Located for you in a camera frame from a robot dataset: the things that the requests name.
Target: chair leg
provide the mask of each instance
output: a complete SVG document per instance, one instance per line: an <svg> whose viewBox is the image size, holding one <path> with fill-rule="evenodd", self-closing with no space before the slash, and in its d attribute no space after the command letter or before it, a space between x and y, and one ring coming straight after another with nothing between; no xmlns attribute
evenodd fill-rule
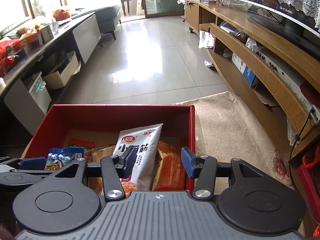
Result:
<svg viewBox="0 0 320 240"><path fill-rule="evenodd" d="M113 38L116 40L115 31L112 31L111 34L112 34Z"/></svg>
<svg viewBox="0 0 320 240"><path fill-rule="evenodd" d="M121 4L122 4L123 15L125 16L125 6L124 6L124 1L121 1Z"/></svg>

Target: metal screw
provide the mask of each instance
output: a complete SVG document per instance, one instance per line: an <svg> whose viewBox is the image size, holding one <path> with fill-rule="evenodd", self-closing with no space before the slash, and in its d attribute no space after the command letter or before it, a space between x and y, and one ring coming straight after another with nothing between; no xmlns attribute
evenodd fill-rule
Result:
<svg viewBox="0 0 320 240"><path fill-rule="evenodd" d="M199 189L195 192L197 197L209 197L211 195L209 190L206 189Z"/></svg>
<svg viewBox="0 0 320 240"><path fill-rule="evenodd" d="M107 192L107 196L111 198L117 198L122 196L122 192L118 189L112 189Z"/></svg>

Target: wooden tv cabinet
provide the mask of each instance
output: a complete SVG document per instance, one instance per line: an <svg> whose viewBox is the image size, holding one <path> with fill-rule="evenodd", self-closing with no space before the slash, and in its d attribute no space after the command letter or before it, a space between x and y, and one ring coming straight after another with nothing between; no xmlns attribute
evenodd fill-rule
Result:
<svg viewBox="0 0 320 240"><path fill-rule="evenodd" d="M213 49L207 49L207 52L216 70L229 90L238 95L257 117L282 159L288 161L291 146L287 138L286 116L289 117L292 125L299 132L308 116L307 111L288 85L258 55L235 37L219 28L219 25L226 21L254 38L291 65L319 92L320 62L286 39L250 20L248 13L245 11L211 2L207 4L195 0L186 0L185 17L186 23L195 33L199 34L199 30L206 30L215 36L214 47ZM267 107L260 101L231 59L223 57L225 48L231 49L251 68L280 106ZM292 176L294 181L298 182L299 191L304 195L295 168L300 165L303 153L319 141L320 125L316 125L313 120L309 119L301 137L303 141L292 153L292 157L294 157L292 159L292 166L294 167ZM310 228L305 223L306 232L309 231L309 233L315 229L315 223L313 221L313 223L309 222L310 219L306 215L307 224L311 223Z"/></svg>

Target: red oval logo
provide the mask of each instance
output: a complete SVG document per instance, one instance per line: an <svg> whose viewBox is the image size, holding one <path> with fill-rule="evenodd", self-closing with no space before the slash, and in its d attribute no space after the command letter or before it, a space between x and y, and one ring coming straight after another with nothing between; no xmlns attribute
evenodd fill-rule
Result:
<svg viewBox="0 0 320 240"><path fill-rule="evenodd" d="M126 135L121 138L121 141L124 143L133 143L136 141L136 138L132 135Z"/></svg>

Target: television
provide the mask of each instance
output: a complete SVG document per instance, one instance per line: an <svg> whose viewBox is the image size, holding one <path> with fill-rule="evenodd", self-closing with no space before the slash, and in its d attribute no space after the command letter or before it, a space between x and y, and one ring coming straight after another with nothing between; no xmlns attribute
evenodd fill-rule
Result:
<svg viewBox="0 0 320 240"><path fill-rule="evenodd" d="M241 1L251 4L251 20L320 60L320 0Z"/></svg>

